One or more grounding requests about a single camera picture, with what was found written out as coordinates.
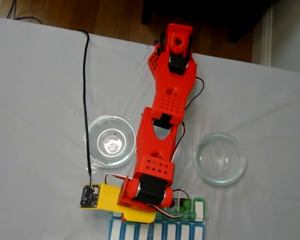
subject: white sheet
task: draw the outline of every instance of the white sheet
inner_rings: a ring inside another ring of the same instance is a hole
[[[0,240],[108,237],[108,212],[79,209],[89,180],[81,86],[85,43],[80,32],[0,19]],[[147,67],[152,50],[90,35],[89,121],[114,114],[138,130],[155,92]],[[194,58],[205,89],[185,117],[173,186],[206,198],[207,240],[300,240],[300,74]],[[234,136],[247,156],[244,175],[226,188],[202,181],[193,165],[196,145],[215,131]],[[115,172],[131,175],[134,164]],[[95,169],[94,183],[104,173]]]

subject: black circuit board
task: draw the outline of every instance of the black circuit board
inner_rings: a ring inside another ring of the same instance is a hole
[[[94,188],[99,189],[99,185],[92,185],[92,186]],[[89,185],[85,185],[82,191],[80,208],[83,209],[96,208],[97,202],[98,202],[98,194],[96,194],[95,190],[91,189]]]

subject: glass bowl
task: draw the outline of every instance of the glass bowl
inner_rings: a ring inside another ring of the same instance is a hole
[[[90,160],[102,168],[115,168],[127,163],[136,152],[136,132],[120,116],[98,117],[88,127]],[[84,134],[84,146],[87,146]]]
[[[240,178],[246,156],[236,139],[222,132],[206,135],[195,151],[198,174],[215,186],[227,186]]]

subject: electrical cord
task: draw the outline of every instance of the electrical cord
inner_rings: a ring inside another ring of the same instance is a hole
[[[12,1],[12,5],[10,7],[10,10],[8,12],[8,15],[6,16],[7,19],[9,19],[11,17],[13,11],[13,19],[14,20],[23,20],[23,19],[33,19],[38,21],[40,24],[44,24],[41,20],[39,20],[38,18],[34,17],[34,16],[21,16],[21,17],[16,17],[16,11],[17,11],[17,0],[13,0]]]
[[[200,77],[196,76],[195,79],[200,80],[200,81],[202,82],[202,88],[201,88],[200,92],[199,92],[197,95],[195,95],[195,96],[194,96],[194,97],[193,97],[193,98],[185,105],[184,110],[187,110],[187,108],[189,107],[189,105],[191,104],[191,102],[192,102],[196,97],[198,97],[198,96],[202,93],[202,91],[204,90],[204,88],[205,88],[205,82],[204,82]],[[176,145],[175,145],[175,147],[174,147],[174,149],[173,149],[173,151],[172,151],[172,155],[171,155],[171,158],[170,158],[170,162],[172,162],[172,163],[173,163],[174,160],[175,160],[175,155],[176,155],[176,153],[177,153],[177,150],[178,150],[178,147],[179,147],[179,144],[180,144],[180,140],[184,137],[185,132],[186,132],[186,126],[185,126],[184,121],[182,121],[181,123],[182,123],[182,134],[181,134],[181,136],[180,136],[178,142],[176,143]]]
[[[187,196],[187,198],[188,198],[188,200],[189,200],[189,202],[190,202],[190,197],[189,197],[189,195],[188,195],[188,193],[185,191],[185,190],[182,190],[182,189],[174,189],[173,190],[173,192],[183,192],[186,196]],[[151,206],[151,207],[153,207],[153,208],[155,208],[159,213],[161,213],[162,215],[165,215],[166,217],[168,217],[168,218],[171,218],[171,219],[179,219],[179,218],[182,218],[184,215],[186,215],[188,212],[189,212],[189,209],[190,209],[190,204],[189,204],[189,206],[188,206],[188,208],[185,210],[185,212],[184,213],[182,213],[182,214],[180,214],[180,215],[178,215],[178,216],[173,216],[173,215],[170,215],[170,214],[168,214],[168,213],[166,213],[165,211],[162,211],[159,207],[157,207],[156,205],[153,205],[153,204],[147,204],[148,206]]]
[[[88,116],[87,116],[87,104],[86,104],[86,59],[87,59],[87,49],[90,40],[89,33],[85,30],[78,30],[86,35],[86,43],[84,47],[84,55],[83,55],[83,80],[82,80],[82,88],[83,88],[83,114],[84,114],[84,127],[85,127],[85,145],[86,145],[86,160],[88,166],[88,174],[90,177],[90,188],[94,190],[92,176],[91,176],[91,162],[90,162],[90,146],[89,146],[89,129],[88,129]]]
[[[172,162],[172,163],[174,162],[175,155],[176,155],[176,152],[178,150],[180,140],[184,137],[185,132],[186,132],[186,126],[185,126],[184,121],[182,121],[181,123],[182,123],[182,133],[181,133],[181,136],[180,136],[178,142],[176,143],[176,145],[175,145],[175,147],[173,149],[173,152],[172,152],[172,155],[171,155],[171,158],[170,158],[170,162]]]
[[[193,98],[185,105],[184,110],[187,110],[187,108],[189,107],[190,103],[191,103],[193,100],[195,100],[195,98],[198,97],[198,96],[202,93],[202,91],[204,90],[204,88],[205,88],[205,82],[204,82],[200,77],[196,76],[195,79],[200,80],[200,81],[202,82],[202,88],[201,88],[200,92],[199,92],[197,95],[195,95],[195,96],[194,96],[194,97],[193,97]]]
[[[128,176],[124,176],[124,175],[119,175],[119,174],[115,174],[115,173],[111,173],[111,172],[107,172],[105,175],[104,175],[104,178],[103,178],[103,182],[104,184],[107,184],[107,176],[108,175],[111,175],[111,176],[114,176],[115,178],[117,179],[123,179],[125,180],[126,178],[128,178]]]
[[[21,17],[17,17],[14,20],[22,20],[22,19],[34,19],[37,20],[40,24],[44,24],[42,21],[40,21],[38,18],[34,17],[34,16],[21,16]]]

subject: red robot arm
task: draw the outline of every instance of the red robot arm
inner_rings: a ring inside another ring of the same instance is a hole
[[[175,166],[171,156],[197,71],[191,52],[192,30],[190,26],[170,24],[148,59],[155,96],[152,107],[146,107],[141,117],[133,178],[124,180],[119,205],[153,212],[156,209],[151,205],[162,208],[172,203],[170,186]],[[157,138],[154,126],[168,129],[168,136]]]

